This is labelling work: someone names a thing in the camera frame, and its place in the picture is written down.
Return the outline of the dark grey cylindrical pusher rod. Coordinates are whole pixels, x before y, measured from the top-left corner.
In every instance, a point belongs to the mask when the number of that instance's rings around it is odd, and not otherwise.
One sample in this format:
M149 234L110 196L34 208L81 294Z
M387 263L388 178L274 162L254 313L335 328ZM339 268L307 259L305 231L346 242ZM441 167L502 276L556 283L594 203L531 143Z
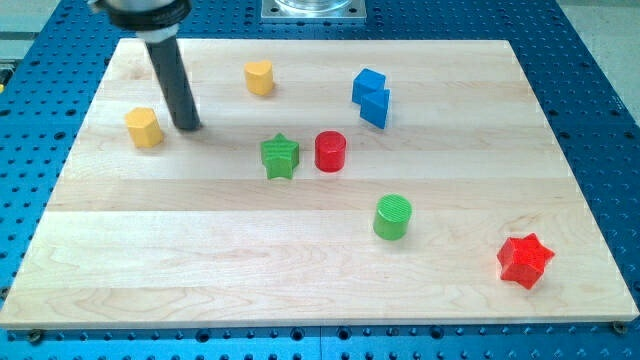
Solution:
M176 37L145 46L174 127L198 130L201 121Z

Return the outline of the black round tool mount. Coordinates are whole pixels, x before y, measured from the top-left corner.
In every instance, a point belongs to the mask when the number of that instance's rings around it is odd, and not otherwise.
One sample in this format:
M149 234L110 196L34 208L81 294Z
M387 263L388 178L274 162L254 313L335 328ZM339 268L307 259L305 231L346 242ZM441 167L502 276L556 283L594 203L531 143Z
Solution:
M192 10L191 0L88 0L87 5L94 13L104 12L112 25L151 44L175 37Z

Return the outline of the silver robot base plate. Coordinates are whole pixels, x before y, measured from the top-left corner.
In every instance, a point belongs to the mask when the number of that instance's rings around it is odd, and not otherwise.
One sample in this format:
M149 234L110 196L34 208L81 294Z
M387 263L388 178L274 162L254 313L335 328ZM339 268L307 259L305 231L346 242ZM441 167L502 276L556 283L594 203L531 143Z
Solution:
M260 14L266 22L367 18L365 0L262 0Z

